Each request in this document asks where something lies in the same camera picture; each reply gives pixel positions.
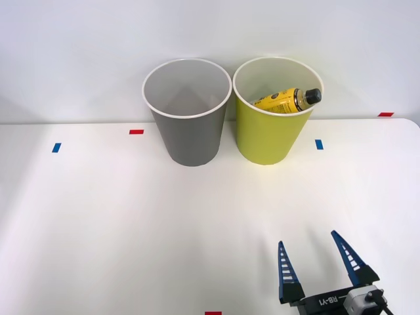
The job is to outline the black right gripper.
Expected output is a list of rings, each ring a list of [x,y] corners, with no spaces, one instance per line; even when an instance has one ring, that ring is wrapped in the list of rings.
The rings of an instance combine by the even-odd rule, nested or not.
[[[380,280],[377,273],[362,260],[337,231],[333,230],[331,235],[353,286],[371,285]],[[291,307],[296,307],[300,315],[348,315],[344,301],[352,287],[305,297],[282,241],[278,243],[278,272],[281,304],[289,303]]]

